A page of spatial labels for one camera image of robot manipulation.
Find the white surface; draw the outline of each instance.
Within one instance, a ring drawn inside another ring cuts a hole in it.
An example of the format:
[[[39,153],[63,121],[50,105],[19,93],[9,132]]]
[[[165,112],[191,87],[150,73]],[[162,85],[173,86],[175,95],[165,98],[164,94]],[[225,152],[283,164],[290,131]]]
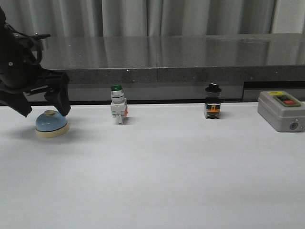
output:
[[[276,132],[257,103],[74,106],[71,129],[34,134],[0,108],[0,229],[304,229],[305,133]]]

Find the green button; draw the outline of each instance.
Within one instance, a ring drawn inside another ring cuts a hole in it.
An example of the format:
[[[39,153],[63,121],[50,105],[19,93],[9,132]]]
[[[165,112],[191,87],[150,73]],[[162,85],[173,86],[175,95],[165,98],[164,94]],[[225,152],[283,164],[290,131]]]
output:
[[[113,85],[113,86],[111,86],[111,90],[112,91],[120,91],[120,90],[122,90],[123,88],[122,88],[122,86],[121,85]]]

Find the red button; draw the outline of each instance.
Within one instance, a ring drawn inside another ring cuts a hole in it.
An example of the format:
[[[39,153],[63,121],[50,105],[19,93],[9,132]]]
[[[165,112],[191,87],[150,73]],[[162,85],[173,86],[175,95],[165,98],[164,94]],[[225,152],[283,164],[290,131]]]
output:
[[[292,100],[284,100],[283,102],[284,102],[285,104],[287,104],[287,105],[295,104],[295,102],[292,101]]]

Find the robotic arm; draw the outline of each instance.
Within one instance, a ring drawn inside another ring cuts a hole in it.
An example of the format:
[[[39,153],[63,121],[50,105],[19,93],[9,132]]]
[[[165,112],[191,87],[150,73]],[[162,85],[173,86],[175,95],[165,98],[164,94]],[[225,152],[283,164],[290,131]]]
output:
[[[13,108],[23,116],[31,111],[25,95],[45,93],[45,99],[66,116],[70,111],[68,98],[69,78],[66,73],[41,67],[40,39],[49,34],[28,36],[6,23],[0,7],[0,103]]]

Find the gray control box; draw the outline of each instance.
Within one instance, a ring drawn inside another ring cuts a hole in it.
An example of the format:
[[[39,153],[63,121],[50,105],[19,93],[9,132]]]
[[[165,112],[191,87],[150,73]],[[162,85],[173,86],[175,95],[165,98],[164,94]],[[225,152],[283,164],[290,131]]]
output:
[[[305,105],[287,92],[261,92],[257,111],[276,131],[305,131]]]

